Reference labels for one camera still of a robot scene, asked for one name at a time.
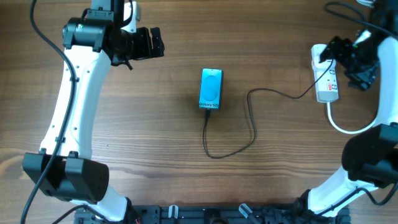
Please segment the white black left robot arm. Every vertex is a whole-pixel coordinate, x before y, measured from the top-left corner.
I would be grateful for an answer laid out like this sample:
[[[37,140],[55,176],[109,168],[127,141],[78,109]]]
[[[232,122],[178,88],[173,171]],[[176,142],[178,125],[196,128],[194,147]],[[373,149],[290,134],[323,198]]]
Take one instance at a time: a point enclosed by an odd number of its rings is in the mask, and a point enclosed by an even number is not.
[[[62,30],[56,51],[63,76],[49,129],[36,153],[27,153],[24,172],[34,182],[22,211],[25,222],[38,192],[74,204],[98,223],[139,223],[131,201],[109,184],[107,165],[92,159],[92,132],[100,92],[112,67],[164,56],[157,27],[137,27],[135,1],[93,1]]]

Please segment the white power strip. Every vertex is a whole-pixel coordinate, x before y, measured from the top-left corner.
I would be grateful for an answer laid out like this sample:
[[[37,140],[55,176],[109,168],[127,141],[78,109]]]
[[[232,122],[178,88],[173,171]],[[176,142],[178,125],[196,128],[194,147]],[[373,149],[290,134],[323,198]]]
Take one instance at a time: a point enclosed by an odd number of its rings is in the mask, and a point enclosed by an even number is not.
[[[339,98],[336,77],[336,62],[327,59],[320,62],[320,54],[325,50],[326,44],[315,44],[311,48],[315,93],[319,103],[331,103]]]

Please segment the blue screen smartphone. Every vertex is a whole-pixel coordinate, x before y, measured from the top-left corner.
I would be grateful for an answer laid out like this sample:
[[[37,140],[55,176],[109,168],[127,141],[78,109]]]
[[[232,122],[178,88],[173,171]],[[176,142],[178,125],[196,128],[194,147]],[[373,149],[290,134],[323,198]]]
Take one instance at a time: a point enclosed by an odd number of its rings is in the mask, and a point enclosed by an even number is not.
[[[199,108],[218,110],[220,108],[223,71],[204,68],[201,73]]]

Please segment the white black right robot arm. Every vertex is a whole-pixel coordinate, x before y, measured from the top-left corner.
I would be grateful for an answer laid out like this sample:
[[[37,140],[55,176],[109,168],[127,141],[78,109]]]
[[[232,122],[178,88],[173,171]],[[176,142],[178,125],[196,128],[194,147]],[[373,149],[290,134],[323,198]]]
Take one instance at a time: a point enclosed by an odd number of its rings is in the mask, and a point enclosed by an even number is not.
[[[370,89],[379,77],[377,114],[372,125],[345,145],[341,167],[323,184],[297,198],[294,218],[306,223],[328,222],[350,202],[371,192],[392,186],[378,206],[397,191],[397,1],[373,1],[367,20],[353,19],[364,26],[355,42],[334,37],[313,55],[313,68],[330,60],[345,68],[350,86]]]

